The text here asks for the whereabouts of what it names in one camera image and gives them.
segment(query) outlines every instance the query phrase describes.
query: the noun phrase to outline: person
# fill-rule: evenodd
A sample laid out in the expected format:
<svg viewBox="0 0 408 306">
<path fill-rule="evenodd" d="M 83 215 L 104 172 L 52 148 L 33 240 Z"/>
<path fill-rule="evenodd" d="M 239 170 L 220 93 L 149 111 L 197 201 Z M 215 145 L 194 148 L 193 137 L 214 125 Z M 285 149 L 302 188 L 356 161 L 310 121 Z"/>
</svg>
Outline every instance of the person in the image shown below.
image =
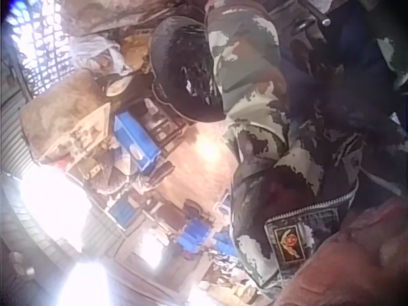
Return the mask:
<svg viewBox="0 0 408 306">
<path fill-rule="evenodd" d="M 404 281 L 407 255 L 404 200 L 371 208 L 340 230 L 352 212 L 407 196 L 406 133 L 371 108 L 373 84 L 381 82 L 365 82 L 370 74 L 359 74 L 358 56 L 348 54 L 344 73 L 318 87 L 323 94 L 306 115 L 293 116 L 293 104 L 301 107 L 295 100 L 308 96 L 288 86 L 264 7 L 210 0 L 206 11 L 227 142 L 239 162 L 231 236 L 249 277 L 272 299 L 284 288 L 278 305 L 373 305 L 378 296 L 375 305 L 394 305 L 388 294 Z M 322 298 L 331 293 L 336 300 Z"/>
</svg>

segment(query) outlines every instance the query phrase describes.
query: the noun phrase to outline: hand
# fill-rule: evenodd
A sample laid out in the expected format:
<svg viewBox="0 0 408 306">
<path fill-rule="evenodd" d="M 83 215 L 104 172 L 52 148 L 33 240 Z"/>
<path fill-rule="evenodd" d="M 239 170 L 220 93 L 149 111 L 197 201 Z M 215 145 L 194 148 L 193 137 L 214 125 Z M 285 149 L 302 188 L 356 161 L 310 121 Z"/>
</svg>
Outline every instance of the hand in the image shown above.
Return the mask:
<svg viewBox="0 0 408 306">
<path fill-rule="evenodd" d="M 407 288 L 408 204 L 393 198 L 327 240 L 274 305 L 399 305 Z"/>
</svg>

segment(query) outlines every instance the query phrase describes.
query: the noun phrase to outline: camouflage uniform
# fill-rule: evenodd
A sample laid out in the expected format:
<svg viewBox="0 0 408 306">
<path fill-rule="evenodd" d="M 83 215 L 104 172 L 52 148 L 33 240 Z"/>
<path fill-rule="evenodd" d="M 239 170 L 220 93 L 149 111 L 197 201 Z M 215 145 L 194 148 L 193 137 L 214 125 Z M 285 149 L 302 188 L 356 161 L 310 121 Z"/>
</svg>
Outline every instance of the camouflage uniform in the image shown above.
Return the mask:
<svg viewBox="0 0 408 306">
<path fill-rule="evenodd" d="M 318 103 L 308 120 L 289 119 L 277 31 L 262 6 L 219 0 L 207 11 L 227 142 L 239 161 L 231 191 L 231 235 L 252 280 L 272 292 L 339 229 L 358 188 L 367 142 L 353 129 L 325 122 Z M 394 138 L 384 132 L 377 139 L 384 146 L 376 150 L 406 162 L 406 135 L 389 122 L 384 125 Z M 402 188 L 372 177 L 400 194 L 406 191 L 406 177 Z M 280 207 L 280 198 L 273 197 L 275 183 L 283 189 L 280 196 L 295 190 L 303 203 L 290 211 Z"/>
</svg>

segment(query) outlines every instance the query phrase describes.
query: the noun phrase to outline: blue plastic box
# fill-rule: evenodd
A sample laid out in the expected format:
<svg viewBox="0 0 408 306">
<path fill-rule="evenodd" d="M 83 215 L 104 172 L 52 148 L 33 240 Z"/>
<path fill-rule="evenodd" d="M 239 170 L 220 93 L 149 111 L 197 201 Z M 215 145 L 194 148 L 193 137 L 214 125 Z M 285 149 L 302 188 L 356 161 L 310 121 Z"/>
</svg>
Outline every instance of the blue plastic box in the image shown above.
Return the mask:
<svg viewBox="0 0 408 306">
<path fill-rule="evenodd" d="M 153 168 L 161 151 L 129 112 L 115 116 L 114 133 L 119 143 L 134 158 L 142 173 Z"/>
</svg>

